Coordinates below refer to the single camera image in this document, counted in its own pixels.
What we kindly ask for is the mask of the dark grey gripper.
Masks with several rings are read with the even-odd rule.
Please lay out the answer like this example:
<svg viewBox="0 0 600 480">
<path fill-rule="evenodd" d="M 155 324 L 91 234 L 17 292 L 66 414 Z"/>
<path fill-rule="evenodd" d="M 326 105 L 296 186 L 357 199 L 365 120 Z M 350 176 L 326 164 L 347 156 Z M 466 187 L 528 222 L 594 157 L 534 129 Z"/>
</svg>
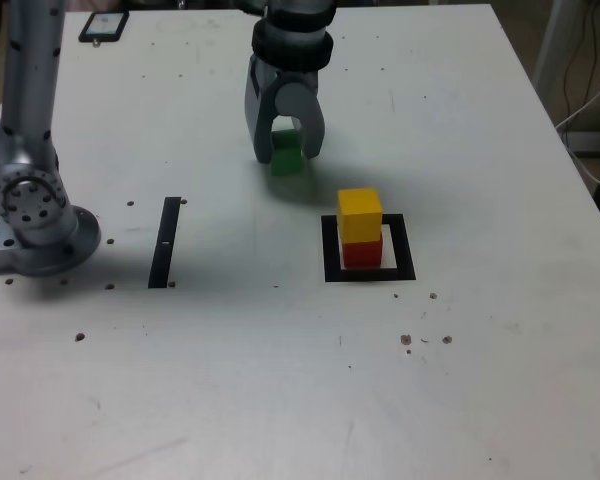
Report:
<svg viewBox="0 0 600 480">
<path fill-rule="evenodd" d="M 315 72 L 277 71 L 255 54 L 251 55 L 244 105 L 249 135 L 259 163 L 271 162 L 272 125 L 278 115 L 292 119 L 294 128 L 300 133 L 306 158 L 319 155 L 325 137 L 325 121 L 317 95 Z"/>
</svg>

